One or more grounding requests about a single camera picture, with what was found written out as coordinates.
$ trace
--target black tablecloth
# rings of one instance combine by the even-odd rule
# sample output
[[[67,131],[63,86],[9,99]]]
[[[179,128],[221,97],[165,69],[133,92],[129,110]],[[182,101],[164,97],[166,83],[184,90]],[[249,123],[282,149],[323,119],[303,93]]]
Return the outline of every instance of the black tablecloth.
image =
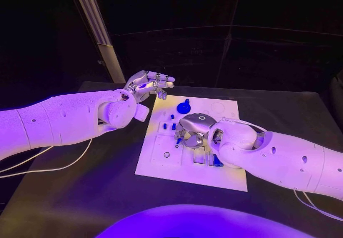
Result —
[[[87,82],[81,92],[122,87]],[[169,94],[237,100],[243,120],[343,151],[343,134],[318,93],[175,87]],[[153,109],[155,96],[143,104]],[[250,173],[249,192],[135,175],[149,120],[151,116],[146,122],[133,120],[125,129],[96,138],[84,158],[66,170],[25,176],[0,216],[0,237],[94,237],[125,217],[171,204],[230,208],[316,237],[342,237],[342,222],[305,206],[292,190]],[[31,169],[67,165],[87,144],[53,148]],[[343,216],[343,202],[318,194],[311,197],[319,208]]]

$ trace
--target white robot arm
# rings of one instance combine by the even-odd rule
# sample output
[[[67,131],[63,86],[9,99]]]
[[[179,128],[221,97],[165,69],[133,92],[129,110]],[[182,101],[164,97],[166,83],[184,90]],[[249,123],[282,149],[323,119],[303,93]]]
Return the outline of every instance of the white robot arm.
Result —
[[[256,132],[250,125],[233,119],[217,122],[210,115],[192,114],[181,120],[175,137],[192,148],[208,139],[214,154],[227,166],[243,167],[286,188],[343,200],[343,153],[295,136]]]
[[[70,145],[123,128],[133,117],[145,121],[149,108],[139,104],[149,94],[166,98],[162,88],[175,78],[140,71],[125,89],[53,97],[17,110],[0,112],[0,160],[29,149]]]

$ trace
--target white board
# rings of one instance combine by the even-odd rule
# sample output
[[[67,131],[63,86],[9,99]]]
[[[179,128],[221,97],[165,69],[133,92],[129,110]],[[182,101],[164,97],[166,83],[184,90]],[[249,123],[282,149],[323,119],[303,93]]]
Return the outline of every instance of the white board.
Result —
[[[187,99],[189,99],[191,114],[205,113],[217,121],[223,117],[240,119],[237,101],[174,95],[169,95],[166,100],[156,98],[136,174],[247,192],[246,170],[214,166],[214,156],[207,141],[204,147],[197,150],[182,145],[178,148],[175,146],[172,125],[178,124],[187,116],[178,112],[176,107]]]

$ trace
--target small blue part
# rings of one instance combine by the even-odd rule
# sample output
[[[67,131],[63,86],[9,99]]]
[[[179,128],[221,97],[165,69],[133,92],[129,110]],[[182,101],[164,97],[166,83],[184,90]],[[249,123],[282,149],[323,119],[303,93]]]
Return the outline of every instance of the small blue part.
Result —
[[[178,105],[178,111],[182,114],[188,114],[191,112],[191,104],[189,104],[189,99],[187,99],[185,103],[181,103]]]
[[[218,159],[218,156],[214,154],[214,166],[215,167],[224,167],[224,163]]]

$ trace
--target table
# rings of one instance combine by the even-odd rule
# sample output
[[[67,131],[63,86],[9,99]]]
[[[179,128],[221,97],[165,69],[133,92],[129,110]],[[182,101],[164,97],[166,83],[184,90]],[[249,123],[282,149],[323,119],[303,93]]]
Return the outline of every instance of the table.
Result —
[[[115,90],[122,84],[86,82],[81,92]],[[343,134],[321,96],[274,92],[175,87],[169,94],[237,100],[243,120],[343,151]],[[153,109],[155,96],[143,102]],[[93,140],[76,165],[28,174],[0,216],[0,237],[94,237],[135,213],[172,204],[201,204],[256,214],[316,237],[342,237],[343,225],[305,206],[292,190],[247,174],[249,192],[135,175],[146,136],[146,122]],[[67,165],[89,142],[53,148],[31,169]],[[311,194],[315,204],[343,217],[343,202]]]

